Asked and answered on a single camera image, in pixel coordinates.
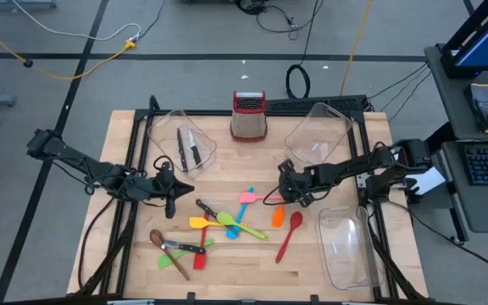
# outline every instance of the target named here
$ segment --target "green spatula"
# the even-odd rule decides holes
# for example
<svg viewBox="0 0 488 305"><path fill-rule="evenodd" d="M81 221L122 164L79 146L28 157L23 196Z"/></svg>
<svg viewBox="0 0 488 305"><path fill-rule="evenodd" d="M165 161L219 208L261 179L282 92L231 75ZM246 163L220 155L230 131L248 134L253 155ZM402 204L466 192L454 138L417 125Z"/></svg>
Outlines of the green spatula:
<svg viewBox="0 0 488 305"><path fill-rule="evenodd" d="M216 219L218 220L218 222L224 225L236 225L237 227L240 227L244 231L247 231L251 235L256 236L257 238L260 238L262 240L266 241L269 239L265 234L259 232L258 230L254 230L250 227L237 223L233 216L231 216L229 213L219 212L216 216Z"/></svg>
<svg viewBox="0 0 488 305"><path fill-rule="evenodd" d="M204 246L205 247L208 247L210 245L214 244L214 239L213 238L208 238L206 241L204 241ZM177 253L174 253L173 254L173 257L175 257L176 259L186 255L186 254L189 254L189 253L193 253L193 252L189 252L189 251L180 251L180 252L177 252ZM170 261L170 258L166 255L163 255L163 256L160 256L158 258L158 268L159 269L163 269L165 267L169 267L170 265L172 265L173 262Z"/></svg>

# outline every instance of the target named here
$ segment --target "wooden table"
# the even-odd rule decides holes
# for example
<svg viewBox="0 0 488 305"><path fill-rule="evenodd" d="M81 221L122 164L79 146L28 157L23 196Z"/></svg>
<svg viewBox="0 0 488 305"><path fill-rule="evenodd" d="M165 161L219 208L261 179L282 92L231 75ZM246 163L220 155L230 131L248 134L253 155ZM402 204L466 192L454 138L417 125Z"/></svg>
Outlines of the wooden table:
<svg viewBox="0 0 488 305"><path fill-rule="evenodd" d="M125 162L133 115L134 111L112 113L101 156L102 161L114 164ZM354 179L344 180L332 189L325 200L315 202L308 208L301 208L298 204L286 206L286 221L282 228L274 228L270 225L274 207L264 206L260 202L248 206L243 221L266 233L269 236L268 241L261 241L245 232L232 240L225 236L224 228L209 227L207 238L214 238L215 244L207 249L206 268L193 269L194 255L187 255L180 259L191 276L190 281L186 281L174 266L159 270L157 260L163 253L149 241L150 230L161 230L167 239L198 243L201 231L192 229L188 225L190 216L203 216L203 211L195 204L197 198L201 198L215 211L237 215L240 210L237 201L239 192L253 186L257 194L266 194L277 185L279 172L276 166L286 158L284 139L302 118L268 117L267 138L257 143L232 141L228 130L230 117L193 116L191 119L205 134L217 142L217 160L196 180L188 180L177 171L178 179L194 185L195 191L176 201L176 215L173 219L166 219L162 208L140 205L125 285L125 297L185 299L187 292L194 291L197 299L210 300L307 301L312 294L319 295L321 301L374 300L372 289L368 287L341 291L325 280L316 237L316 219L321 209L358 204ZM365 119L370 146L372 147L377 141L390 145L391 133L385 114L366 113ZM358 132L356 137L361 154L363 152ZM160 155L159 149L151 142L147 155L148 173L155 173L153 160L158 155ZM347 137L341 141L331 156L327 161L332 163L350 158ZM137 159L138 153L135 156L135 166ZM96 191L91 197L84 230L108 200L109 196L102 190ZM401 191L391 191L391 200L405 204ZM93 273L105 256L114 208L115 204L97 221L88 238L84 262L85 279ZM304 215L303 224L293 234L283 260L276 264L276 254L289 229L289 217L297 210ZM417 291L427 295L408 213L389 204L385 204L383 210L393 260ZM78 289L77 262L78 253L69 281L69 292ZM118 267L119 259L116 259L109 291L114 291ZM384 295L387 295L385 279L383 281L382 290Z"/></svg>

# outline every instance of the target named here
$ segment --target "black desk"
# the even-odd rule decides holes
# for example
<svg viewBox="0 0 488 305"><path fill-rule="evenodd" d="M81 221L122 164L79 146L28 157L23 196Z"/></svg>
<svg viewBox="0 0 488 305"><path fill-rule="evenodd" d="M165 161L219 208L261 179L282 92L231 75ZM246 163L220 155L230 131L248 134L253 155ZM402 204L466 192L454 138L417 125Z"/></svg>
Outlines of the black desk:
<svg viewBox="0 0 488 305"><path fill-rule="evenodd" d="M488 186L471 186L465 173L463 156L460 153L461 142L445 142L441 145L438 157L442 171L445 175L452 196L453 207L456 215L452 214L453 223L457 230L458 239L467 239L461 221L462 213L458 205L464 211L468 227L476 233L488 233Z"/></svg>
<svg viewBox="0 0 488 305"><path fill-rule="evenodd" d="M473 232L488 233L488 186L469 184L459 152L461 144L455 141L488 141L488 134L477 130L474 114L463 94L464 89L472 82L488 83L488 71L475 79L450 79L441 64L438 47L427 47L424 53L449 119L427 139L427 144L431 153L438 152L441 161L447 190L452 199L449 210L457 238L467 241L463 219L466 219Z"/></svg>
<svg viewBox="0 0 488 305"><path fill-rule="evenodd" d="M450 79L441 65L441 53L438 47L427 47L424 54L434 76L438 92L446 110L449 122L445 123L428 140L432 152L435 152L444 141L454 140L487 140L488 135L477 130L474 114L463 90L472 82L488 83L488 71L474 79Z"/></svg>

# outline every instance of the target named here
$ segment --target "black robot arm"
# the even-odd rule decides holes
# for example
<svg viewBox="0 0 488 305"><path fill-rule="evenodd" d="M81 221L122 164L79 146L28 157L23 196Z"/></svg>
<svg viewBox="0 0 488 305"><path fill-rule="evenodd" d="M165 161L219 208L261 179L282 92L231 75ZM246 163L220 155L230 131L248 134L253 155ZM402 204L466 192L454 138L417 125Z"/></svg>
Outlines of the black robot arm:
<svg viewBox="0 0 488 305"><path fill-rule="evenodd" d="M101 186L109 195L124 201L142 201L153 198L166 200L165 216L175 215L175 199L194 190L175 177L172 161L164 161L156 167L157 174L146 178L142 173L124 165L99 162L68 146L52 130L36 130L27 144L27 154L40 160L59 160L86 175L86 192Z"/></svg>
<svg viewBox="0 0 488 305"><path fill-rule="evenodd" d="M385 169L367 179L370 195L388 190L406 175L423 174L432 167L429 149L421 140L402 140L387 147L375 147L369 156L360 156L339 164L316 164L297 173L287 159L278 166L279 192L284 202L299 202L307 207L318 200L315 192L328 191L344 179L375 169Z"/></svg>

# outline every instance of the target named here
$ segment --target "clear plastic bin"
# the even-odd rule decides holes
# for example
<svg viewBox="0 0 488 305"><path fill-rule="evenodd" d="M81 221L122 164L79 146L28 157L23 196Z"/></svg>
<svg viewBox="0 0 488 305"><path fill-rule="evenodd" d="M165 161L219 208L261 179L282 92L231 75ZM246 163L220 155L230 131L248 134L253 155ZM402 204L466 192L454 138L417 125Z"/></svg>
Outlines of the clear plastic bin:
<svg viewBox="0 0 488 305"><path fill-rule="evenodd" d="M186 155L187 171L181 160L178 131ZM201 161L197 164L190 147L190 132L195 140ZM191 179L197 178L216 159L216 142L210 139L197 127L183 110L173 110L166 114L148 131L150 139L169 156L175 167Z"/></svg>
<svg viewBox="0 0 488 305"><path fill-rule="evenodd" d="M352 122L324 103L316 103L286 137L286 156L297 166L323 163L352 128Z"/></svg>
<svg viewBox="0 0 488 305"><path fill-rule="evenodd" d="M338 290L377 287L383 274L375 263L374 248L362 207L325 208L317 225L319 252L327 282Z"/></svg>

